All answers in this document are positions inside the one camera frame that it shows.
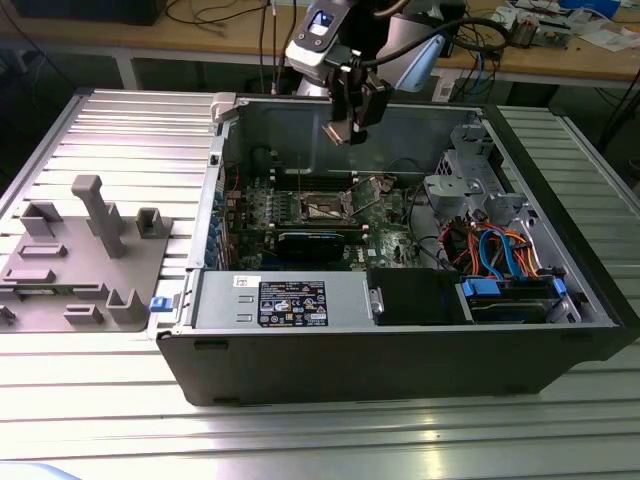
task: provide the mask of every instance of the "floor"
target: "floor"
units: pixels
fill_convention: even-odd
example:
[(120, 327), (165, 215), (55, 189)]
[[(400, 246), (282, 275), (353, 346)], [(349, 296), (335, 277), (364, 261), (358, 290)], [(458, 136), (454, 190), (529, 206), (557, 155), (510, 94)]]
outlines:
[[(87, 57), (57, 54), (52, 60), (79, 87), (121, 88), (115, 63), (106, 57)], [(5, 65), (0, 62), (0, 71)], [(191, 62), (138, 60), (136, 68), (148, 90), (172, 91), (238, 91), (259, 90), (258, 68), (253, 65), (202, 64)], [(10, 183), (42, 136), (58, 116), (72, 94), (69, 85), (60, 78), (42, 57), (34, 56), (29, 62), (28, 74), (17, 77), (11, 71), (0, 75), (0, 189)], [(271, 69), (265, 67), (265, 76)], [(429, 100), (435, 79), (418, 94), (399, 94), (398, 98)], [(475, 103), (502, 104), (511, 90), (511, 83), (496, 82), (476, 98)], [(621, 96), (621, 90), (611, 90)], [(513, 104), (527, 104), (539, 92), (534, 87), (520, 89)], [(560, 107), (595, 142), (606, 124), (613, 106), (593, 88), (560, 87), (550, 105)], [(640, 171), (629, 166), (629, 160), (640, 160), (640, 142), (637, 135), (640, 119), (625, 126), (606, 152), (607, 160), (630, 185), (640, 180)]]

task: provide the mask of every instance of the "printed label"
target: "printed label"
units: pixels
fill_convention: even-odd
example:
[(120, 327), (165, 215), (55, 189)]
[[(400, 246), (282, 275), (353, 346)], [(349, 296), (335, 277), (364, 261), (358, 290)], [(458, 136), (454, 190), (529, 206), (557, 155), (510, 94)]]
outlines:
[(261, 282), (258, 324), (261, 327), (329, 325), (324, 282)]
[(258, 288), (262, 277), (259, 275), (234, 275), (233, 286), (236, 288)]

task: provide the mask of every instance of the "white sticker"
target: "white sticker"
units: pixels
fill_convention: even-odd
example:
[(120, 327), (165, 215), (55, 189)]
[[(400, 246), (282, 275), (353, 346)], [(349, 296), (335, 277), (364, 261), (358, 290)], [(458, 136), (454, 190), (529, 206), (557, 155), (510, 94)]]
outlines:
[(237, 288), (258, 288), (262, 277), (259, 275), (234, 275), (233, 286)]

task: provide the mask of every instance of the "black cable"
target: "black cable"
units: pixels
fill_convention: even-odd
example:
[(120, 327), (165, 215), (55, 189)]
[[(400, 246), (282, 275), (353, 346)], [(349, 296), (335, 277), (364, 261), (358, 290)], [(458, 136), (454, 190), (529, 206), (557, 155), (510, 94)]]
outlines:
[(297, 21), (298, 4), (297, 0), (293, 0), (293, 18), (291, 19), (291, 25), (289, 26), (289, 31), (287, 32), (287, 38), (285, 38), (284, 43), (282, 44), (282, 50), (280, 51), (280, 64), (278, 65), (278, 76), (276, 78), (276, 93), (280, 91), (280, 77), (282, 76), (282, 71), (284, 70), (284, 61), (287, 55), (287, 46), (291, 41), (291, 37), (293, 36), (293, 31), (296, 28)]
[(382, 20), (383, 18), (389, 18), (390, 16), (395, 15), (404, 7), (406, 7), (410, 1), (411, 0), (398, 0), (389, 8), (385, 8), (384, 10), (377, 10), (373, 12), (373, 17), (377, 18), (378, 20)]
[(271, 95), (275, 95), (277, 93), (276, 73), (278, 71), (277, 64), (276, 64), (277, 63), (277, 54), (276, 54), (276, 50), (277, 50), (277, 47), (276, 47), (276, 31), (277, 31), (276, 25), (277, 25), (277, 20), (276, 20), (276, 18), (278, 17), (278, 15), (277, 15), (276, 10), (275, 10), (275, 8), (276, 8), (275, 4), (271, 8), (274, 9), (273, 10), (273, 40), (271, 42), (271, 48), (273, 49), (273, 52), (272, 52), (272, 56), (273, 56), (273, 67), (272, 68), (273, 68), (273, 70), (271, 71)]
[(614, 95), (614, 94), (613, 94), (613, 93), (611, 93), (611, 92), (607, 92), (604, 88), (597, 88), (597, 87), (596, 87), (596, 90), (597, 90), (598, 92), (602, 93), (603, 95), (606, 95), (607, 97), (612, 98), (613, 100), (616, 100), (616, 101), (618, 101), (618, 102), (622, 100), (622, 97), (619, 97), (619, 96), (617, 96), (617, 95)]
[(640, 90), (637, 91), (636, 94), (629, 100), (629, 103), (620, 111), (620, 114), (611, 124), (603, 149), (607, 148), (609, 142), (611, 142), (611, 140), (615, 138), (624, 124), (627, 123), (627, 121), (629, 121), (631, 118), (633, 118), (638, 107), (640, 107)]
[(262, 59), (262, 56), (264, 54), (264, 50), (262, 47), (262, 42), (264, 40), (264, 24), (267, 20), (267, 3), (264, 4), (263, 7), (260, 7), (262, 9), (262, 12), (260, 13), (260, 32), (258, 35), (260, 35), (260, 38), (258, 40), (258, 56), (259, 56), (259, 63), (258, 63), (258, 68), (260, 69), (260, 90), (262, 91), (262, 93), (265, 93), (264, 90), (264, 62)]
[(626, 99), (629, 97), (629, 94), (631, 94), (631, 91), (633, 90), (633, 87), (635, 86), (635, 84), (638, 82), (639, 78), (640, 78), (640, 68), (638, 68), (638, 72), (636, 73), (636, 76), (633, 78), (633, 81), (629, 85), (629, 88), (627, 88), (627, 91), (622, 96), (622, 99), (618, 103), (618, 106), (611, 113), (611, 116), (607, 120), (607, 123), (605, 124), (604, 129), (602, 130), (602, 134), (600, 135), (600, 140), (598, 141), (598, 145), (597, 145), (597, 149), (600, 153), (604, 152), (604, 150), (607, 148), (607, 145), (611, 141), (611, 138), (613, 138), (611, 135), (611, 131), (614, 123), (618, 123), (616, 117), (618, 115), (618, 112), (620, 111), (620, 107), (622, 107)]
[(415, 242), (415, 244), (418, 246), (418, 248), (420, 249), (421, 252), (423, 252), (425, 255), (427, 255), (429, 258), (431, 258), (433, 261), (436, 262), (436, 264), (442, 268), (444, 268), (445, 270), (448, 269), (447, 265), (445, 265), (445, 263), (440, 260), (436, 255), (434, 255), (433, 253), (431, 253), (429, 250), (427, 250), (425, 247), (422, 246), (422, 244), (420, 243), (422, 240), (424, 240), (426, 237), (422, 237), (419, 240), (416, 237), (416, 234), (413, 233), (413, 225), (411, 224), (411, 220), (412, 220), (412, 214), (413, 214), (413, 208), (416, 205), (416, 198), (418, 198), (418, 193), (420, 193), (420, 189), (423, 189), (425, 191), (425, 193), (427, 192), (427, 190), (424, 188), (424, 184), (421, 183), (420, 186), (418, 187), (418, 189), (416, 190), (416, 193), (414, 193), (413, 195), (413, 199), (411, 200), (411, 206), (409, 207), (409, 212), (408, 212), (408, 219), (407, 219), (407, 226), (409, 227), (409, 234), (411, 235), (411, 238), (413, 239), (413, 241)]
[(596, 93), (602, 99), (603, 102), (605, 102), (606, 104), (608, 104), (609, 106), (611, 106), (613, 108), (617, 107), (617, 105), (615, 103), (613, 103), (611, 100), (609, 100), (607, 97), (604, 96), (603, 92), (601, 92), (599, 88), (596, 88), (594, 90), (596, 91)]
[(412, 163), (418, 170), (420, 170), (425, 175), (428, 175), (428, 172), (424, 168), (422, 168), (420, 166), (420, 164), (416, 160), (414, 160), (411, 157), (400, 157), (400, 158), (396, 158), (394, 160), (391, 160), (389, 163), (387, 163), (387, 166), (384, 167), (383, 172), (388, 173), (390, 171), (391, 165), (393, 165), (395, 163), (398, 163), (398, 162), (409, 162), (409, 163)]
[(0, 8), (2, 8), (2, 12), (4, 13), (4, 16), (7, 17), (7, 20), (9, 20), (9, 23), (13, 26), (13, 28), (16, 29), (16, 31), (22, 36), (22, 38), (24, 38), (27, 42), (29, 42), (31, 44), (31, 46), (40, 54), (42, 55), (42, 57), (47, 61), (47, 63), (49, 65), (51, 65), (51, 67), (56, 71), (56, 73), (58, 75), (60, 75), (62, 78), (64, 78), (64, 80), (71, 85), (71, 87), (75, 90), (76, 88), (78, 88), (78, 86), (75, 84), (75, 82), (73, 80), (71, 80), (67, 75), (65, 75), (62, 70), (60, 70), (58, 68), (58, 66), (53, 63), (53, 61), (51, 61), (51, 59), (49, 58), (49, 56), (44, 52), (44, 50), (42, 50), (38, 45), (36, 45), (36, 43), (31, 40), (31, 37), (29, 37), (26, 33), (24, 33), (22, 31), (22, 29), (18, 26), (18, 24), (13, 20), (13, 18), (11, 18), (11, 16), (9, 15), (9, 12), (7, 11), (7, 7), (4, 5), (3, 1), (0, 1)]
[[(471, 43), (471, 42), (467, 42), (464, 40), (461, 40), (460, 38), (456, 37), (452, 37), (451, 35), (448, 34), (447, 30), (450, 30), (452, 28), (455, 27), (461, 27), (463, 25), (484, 25), (486, 27), (490, 27), (493, 28), (494, 30), (496, 30), (500, 35), (502, 35), (504, 42), (498, 45), (479, 45), (477, 43)], [(422, 45), (424, 42), (426, 42), (427, 40), (429, 40), (430, 38), (435, 37), (436, 35), (442, 35), (444, 36), (447, 40), (449, 40), (451, 43), (453, 43), (454, 45), (457, 45), (460, 48), (464, 48), (466, 50), (472, 51), (472, 52), (479, 52), (479, 53), (493, 53), (499, 50), (504, 49), (505, 47), (507, 47), (509, 45), (509, 31), (500, 23), (498, 22), (494, 22), (493, 20), (489, 20), (488, 18), (481, 18), (481, 17), (463, 17), (463, 18), (458, 18), (456, 20), (452, 20), (451, 22), (447, 22), (447, 23), (443, 23), (442, 25), (434, 28), (433, 30), (431, 30), (430, 32), (426, 33), (425, 35), (423, 35), (422, 37), (418, 38), (417, 40), (414, 40), (413, 42), (410, 42), (409, 44), (405, 45), (404, 47), (401, 47), (400, 49), (396, 50), (395, 52), (390, 53), (389, 55), (386, 55), (384, 57), (381, 58), (376, 58), (374, 60), (365, 60), (365, 61), (361, 61), (359, 59), (359, 57), (355, 57), (353, 60), (353, 64), (355, 67), (361, 67), (361, 68), (373, 68), (373, 67), (377, 67), (379, 65), (383, 65), (385, 63), (389, 63), (392, 62), (393, 60), (400, 58), (401, 56), (407, 54), (408, 52), (410, 52), (411, 50), (413, 50), (414, 48)]]
[(171, 7), (173, 7), (175, 4), (177, 4), (180, 1), (181, 0), (173, 0), (171, 3), (167, 4), (167, 8), (165, 9), (164, 13), (165, 13), (165, 15), (167, 17), (169, 17), (174, 22), (183, 23), (185, 25), (207, 25), (207, 24), (210, 24), (210, 23), (224, 22), (225, 20), (230, 20), (232, 18), (239, 17), (240, 15), (245, 15), (245, 14), (251, 13), (251, 12), (257, 12), (258, 10), (262, 10), (262, 8), (263, 8), (262, 6), (255, 7), (255, 8), (250, 8), (248, 10), (243, 10), (241, 12), (234, 13), (233, 15), (228, 15), (226, 17), (214, 18), (213, 20), (194, 21), (194, 20), (184, 20), (182, 18), (174, 17), (171, 14)]

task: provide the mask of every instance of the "table leg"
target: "table leg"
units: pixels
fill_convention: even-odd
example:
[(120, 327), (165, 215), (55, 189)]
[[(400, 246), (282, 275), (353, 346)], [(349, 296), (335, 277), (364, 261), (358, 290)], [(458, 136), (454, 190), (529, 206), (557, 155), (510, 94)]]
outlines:
[(444, 70), (440, 72), (438, 74), (438, 83), (436, 83), (436, 88), (433, 91), (431, 100), (434, 102), (447, 103), (453, 93), (453, 87), (459, 76), (460, 74), (457, 71)]
[(118, 52), (113, 58), (118, 65), (122, 86), (127, 90), (142, 90), (142, 85), (140, 84), (138, 75), (136, 75), (131, 55), (125, 52)]

